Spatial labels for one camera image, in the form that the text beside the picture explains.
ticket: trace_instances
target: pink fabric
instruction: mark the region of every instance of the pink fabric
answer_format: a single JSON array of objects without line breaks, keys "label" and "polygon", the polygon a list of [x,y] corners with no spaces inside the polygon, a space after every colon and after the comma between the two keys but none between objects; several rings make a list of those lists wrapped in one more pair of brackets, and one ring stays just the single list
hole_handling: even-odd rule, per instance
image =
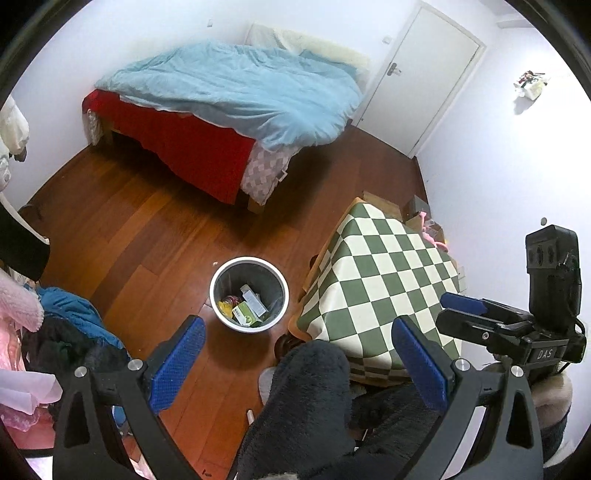
[{"label": "pink fabric", "polygon": [[12,319],[30,332],[39,330],[43,323],[37,294],[21,287],[4,270],[0,270],[0,319]]},{"label": "pink fabric", "polygon": [[12,325],[0,318],[0,368],[4,370],[24,371],[21,357],[21,344]]},{"label": "pink fabric", "polygon": [[47,412],[44,408],[36,408],[32,415],[27,415],[24,412],[0,404],[0,420],[6,427],[28,432],[33,425],[39,422],[42,411]]},{"label": "pink fabric", "polygon": [[53,419],[46,408],[40,408],[39,411],[39,422],[33,425],[28,432],[7,427],[8,433],[10,433],[18,448],[53,448],[56,438],[56,431],[53,429]]}]

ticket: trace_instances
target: white door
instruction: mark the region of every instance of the white door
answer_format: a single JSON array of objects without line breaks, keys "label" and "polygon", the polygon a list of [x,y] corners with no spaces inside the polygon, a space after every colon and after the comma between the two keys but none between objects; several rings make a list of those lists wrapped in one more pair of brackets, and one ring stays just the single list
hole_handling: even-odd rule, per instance
[{"label": "white door", "polygon": [[409,155],[477,49],[466,34],[420,9],[358,127]]}]

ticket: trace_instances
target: pink fluffy clothing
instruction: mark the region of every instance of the pink fluffy clothing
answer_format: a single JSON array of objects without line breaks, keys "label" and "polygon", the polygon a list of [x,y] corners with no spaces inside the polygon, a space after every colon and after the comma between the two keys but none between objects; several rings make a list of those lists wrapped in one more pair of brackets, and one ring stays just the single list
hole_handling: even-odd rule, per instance
[{"label": "pink fluffy clothing", "polygon": [[43,307],[35,292],[16,283],[0,270],[0,319],[12,319],[17,327],[36,332],[43,323]]},{"label": "pink fluffy clothing", "polygon": [[0,318],[0,368],[24,371],[21,344],[12,322]]}]

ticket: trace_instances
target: trash can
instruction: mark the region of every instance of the trash can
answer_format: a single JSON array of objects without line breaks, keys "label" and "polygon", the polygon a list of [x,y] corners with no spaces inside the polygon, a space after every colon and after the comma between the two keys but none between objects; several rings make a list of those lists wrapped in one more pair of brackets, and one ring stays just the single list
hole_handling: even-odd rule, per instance
[{"label": "trash can", "polygon": [[[267,318],[256,327],[242,326],[234,318],[228,319],[217,306],[227,295],[241,297],[240,287],[244,284],[260,295],[269,311]],[[273,327],[285,315],[290,293],[284,276],[269,262],[256,257],[238,257],[215,272],[209,284],[209,299],[217,318],[225,325],[238,332],[259,333]]]}]

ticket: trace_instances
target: screw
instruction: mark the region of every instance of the screw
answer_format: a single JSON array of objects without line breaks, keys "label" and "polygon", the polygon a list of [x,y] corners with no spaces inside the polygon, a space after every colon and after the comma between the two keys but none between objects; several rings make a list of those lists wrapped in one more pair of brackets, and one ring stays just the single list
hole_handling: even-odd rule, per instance
[{"label": "screw", "polygon": [[519,365],[513,365],[511,367],[511,373],[516,377],[523,377],[523,369]]},{"label": "screw", "polygon": [[142,368],[144,363],[139,358],[134,358],[127,364],[127,368],[130,369],[132,372],[135,372]]},{"label": "screw", "polygon": [[454,365],[460,372],[470,370],[470,362],[464,358],[458,358]]},{"label": "screw", "polygon": [[84,377],[87,373],[88,373],[88,369],[84,366],[78,367],[78,368],[76,368],[76,370],[74,370],[74,376],[76,376],[78,378]]}]

